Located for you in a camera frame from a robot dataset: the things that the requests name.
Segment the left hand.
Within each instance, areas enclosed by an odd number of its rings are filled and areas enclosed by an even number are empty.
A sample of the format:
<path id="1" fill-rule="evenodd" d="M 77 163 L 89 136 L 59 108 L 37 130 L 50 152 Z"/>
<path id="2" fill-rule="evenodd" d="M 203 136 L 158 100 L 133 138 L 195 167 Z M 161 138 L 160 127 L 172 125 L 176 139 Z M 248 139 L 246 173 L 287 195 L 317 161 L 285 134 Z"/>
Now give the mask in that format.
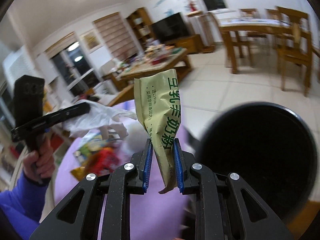
<path id="1" fill-rule="evenodd" d="M 28 153 L 23 159 L 23 172 L 30 180 L 42 183 L 51 178 L 55 170 L 53 149 L 50 140 L 44 137 L 38 151 Z"/>

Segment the purple left sleeve forearm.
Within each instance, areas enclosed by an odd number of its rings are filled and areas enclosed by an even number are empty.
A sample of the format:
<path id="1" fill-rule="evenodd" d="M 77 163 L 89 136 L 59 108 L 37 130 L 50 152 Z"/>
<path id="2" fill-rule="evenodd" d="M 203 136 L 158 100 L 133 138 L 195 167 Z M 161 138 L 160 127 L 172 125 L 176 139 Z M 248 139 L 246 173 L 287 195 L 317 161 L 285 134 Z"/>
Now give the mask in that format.
<path id="1" fill-rule="evenodd" d="M 11 191 L 1 192 L 1 239 L 30 238 L 40 224 L 50 181 L 40 184 L 22 172 Z"/>

